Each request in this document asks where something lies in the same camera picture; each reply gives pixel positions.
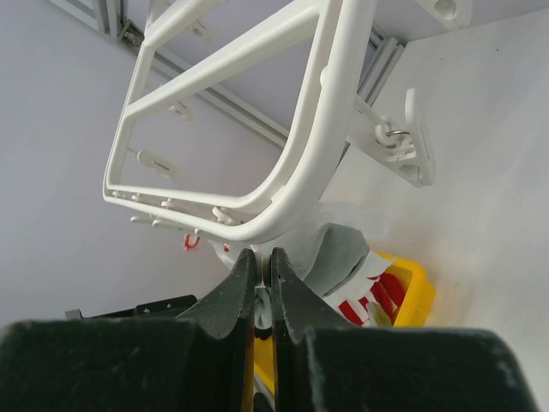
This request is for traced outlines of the grey sock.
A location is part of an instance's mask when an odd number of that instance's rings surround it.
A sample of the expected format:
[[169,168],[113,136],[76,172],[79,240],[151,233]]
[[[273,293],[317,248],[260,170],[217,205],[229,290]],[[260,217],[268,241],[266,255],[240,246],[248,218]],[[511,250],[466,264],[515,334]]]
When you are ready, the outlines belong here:
[[370,251],[358,229],[333,222],[300,224],[258,251],[268,256],[275,248],[286,252],[294,274],[321,298],[350,282]]

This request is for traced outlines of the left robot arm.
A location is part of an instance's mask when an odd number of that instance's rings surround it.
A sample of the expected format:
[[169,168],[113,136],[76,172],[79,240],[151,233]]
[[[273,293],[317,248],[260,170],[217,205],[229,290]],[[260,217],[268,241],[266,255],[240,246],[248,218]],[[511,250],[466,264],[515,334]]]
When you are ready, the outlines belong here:
[[124,309],[117,312],[109,312],[91,317],[84,317],[80,309],[70,310],[65,313],[67,320],[85,319],[126,319],[126,318],[175,318],[187,311],[198,299],[193,294],[187,294],[166,300],[157,300]]

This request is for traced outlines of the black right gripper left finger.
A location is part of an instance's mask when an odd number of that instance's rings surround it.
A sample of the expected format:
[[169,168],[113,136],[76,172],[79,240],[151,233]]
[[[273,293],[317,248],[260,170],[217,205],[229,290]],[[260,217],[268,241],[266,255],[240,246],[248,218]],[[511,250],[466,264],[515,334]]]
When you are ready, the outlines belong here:
[[256,258],[243,249],[229,275],[178,320],[189,328],[183,411],[253,410]]

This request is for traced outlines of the white plastic clip hanger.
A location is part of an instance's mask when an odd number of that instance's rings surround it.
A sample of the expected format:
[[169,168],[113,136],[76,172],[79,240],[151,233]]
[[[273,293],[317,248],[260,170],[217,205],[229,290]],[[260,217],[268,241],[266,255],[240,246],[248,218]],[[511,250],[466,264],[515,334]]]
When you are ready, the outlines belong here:
[[[155,53],[215,7],[213,1],[152,1],[102,194],[108,203],[223,243],[260,245],[288,231],[323,194],[351,143],[415,187],[432,185],[435,157],[419,96],[405,95],[405,124],[376,113],[357,93],[373,25],[373,1],[293,1],[184,73],[145,89]],[[174,106],[305,40],[311,53],[281,156],[243,196],[126,185],[124,161],[137,120]]]

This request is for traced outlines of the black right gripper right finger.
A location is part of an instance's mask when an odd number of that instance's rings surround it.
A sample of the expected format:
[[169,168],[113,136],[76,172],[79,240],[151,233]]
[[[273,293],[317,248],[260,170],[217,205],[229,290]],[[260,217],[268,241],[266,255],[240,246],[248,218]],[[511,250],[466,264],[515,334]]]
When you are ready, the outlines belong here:
[[354,330],[295,274],[287,252],[274,248],[269,264],[275,409],[277,411],[328,411],[328,394],[322,362],[315,354],[317,332]]

